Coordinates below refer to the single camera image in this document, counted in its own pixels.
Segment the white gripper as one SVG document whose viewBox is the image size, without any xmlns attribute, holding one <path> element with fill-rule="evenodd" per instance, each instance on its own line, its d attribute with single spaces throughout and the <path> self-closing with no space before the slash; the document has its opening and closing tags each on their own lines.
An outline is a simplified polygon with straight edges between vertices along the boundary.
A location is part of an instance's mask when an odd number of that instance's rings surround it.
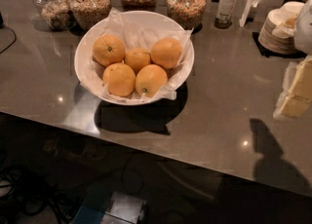
<svg viewBox="0 0 312 224">
<path fill-rule="evenodd" d="M 294 27 L 294 45 L 307 55 L 312 55 L 312 0 L 301 8 Z M 290 62 L 283 81 L 283 91 L 278 97 L 273 117 L 290 120 L 300 117 L 312 103 L 312 59 L 300 63 Z"/>
</svg>

